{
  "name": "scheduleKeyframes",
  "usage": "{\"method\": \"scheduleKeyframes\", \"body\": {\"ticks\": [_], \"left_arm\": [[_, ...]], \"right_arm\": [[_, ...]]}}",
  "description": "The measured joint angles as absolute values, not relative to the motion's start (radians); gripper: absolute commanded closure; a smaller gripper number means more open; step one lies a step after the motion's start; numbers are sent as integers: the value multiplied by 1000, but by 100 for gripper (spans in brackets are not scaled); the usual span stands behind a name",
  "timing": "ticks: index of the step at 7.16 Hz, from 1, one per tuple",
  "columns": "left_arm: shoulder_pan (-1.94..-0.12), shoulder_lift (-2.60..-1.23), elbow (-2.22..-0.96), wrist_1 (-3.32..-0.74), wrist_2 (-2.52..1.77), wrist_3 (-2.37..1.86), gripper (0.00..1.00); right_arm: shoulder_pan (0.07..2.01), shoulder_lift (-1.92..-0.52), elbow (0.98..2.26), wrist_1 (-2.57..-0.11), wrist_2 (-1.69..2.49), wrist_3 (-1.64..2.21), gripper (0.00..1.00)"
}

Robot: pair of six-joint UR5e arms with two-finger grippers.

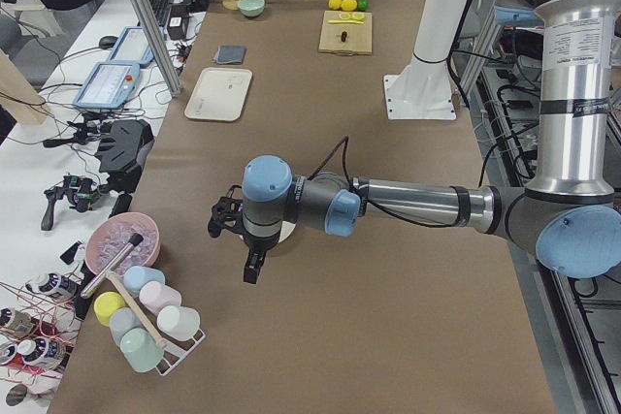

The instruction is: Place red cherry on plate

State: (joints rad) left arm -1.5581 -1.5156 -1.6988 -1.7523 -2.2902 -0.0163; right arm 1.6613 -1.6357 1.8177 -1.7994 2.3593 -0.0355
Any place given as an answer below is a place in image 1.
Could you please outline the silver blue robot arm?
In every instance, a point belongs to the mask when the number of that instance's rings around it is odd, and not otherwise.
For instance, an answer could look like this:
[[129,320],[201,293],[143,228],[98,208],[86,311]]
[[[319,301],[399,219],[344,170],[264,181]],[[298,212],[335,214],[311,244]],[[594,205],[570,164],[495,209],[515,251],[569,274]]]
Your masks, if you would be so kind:
[[496,0],[530,9],[544,24],[538,165],[523,188],[433,187],[348,175],[293,175],[273,155],[250,161],[236,210],[248,248],[244,280],[258,279],[285,222],[348,236],[358,218],[382,214],[444,229],[471,227],[507,239],[572,278],[620,262],[620,215],[604,180],[611,109],[611,45],[620,0]]

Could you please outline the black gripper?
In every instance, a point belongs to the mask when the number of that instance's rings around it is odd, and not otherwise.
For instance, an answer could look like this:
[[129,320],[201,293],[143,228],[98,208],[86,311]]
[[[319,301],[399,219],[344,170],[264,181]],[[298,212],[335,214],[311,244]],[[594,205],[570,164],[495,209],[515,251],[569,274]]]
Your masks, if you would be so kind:
[[244,266],[244,283],[256,284],[257,274],[260,273],[267,253],[278,245],[280,230],[267,237],[259,237],[248,230],[242,233],[248,247],[248,255]]

